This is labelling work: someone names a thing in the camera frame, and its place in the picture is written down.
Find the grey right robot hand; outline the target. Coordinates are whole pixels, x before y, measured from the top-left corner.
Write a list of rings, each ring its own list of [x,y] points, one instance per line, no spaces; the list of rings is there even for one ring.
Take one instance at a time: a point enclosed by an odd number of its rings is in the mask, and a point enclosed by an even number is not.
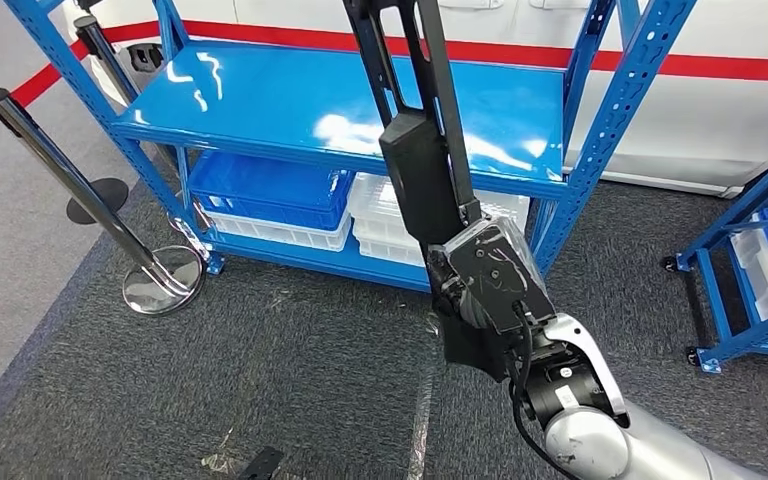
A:
[[[465,281],[454,270],[441,245],[428,247],[426,266],[432,289],[445,300],[451,315],[456,320],[476,329],[490,327],[486,311],[470,293]]]

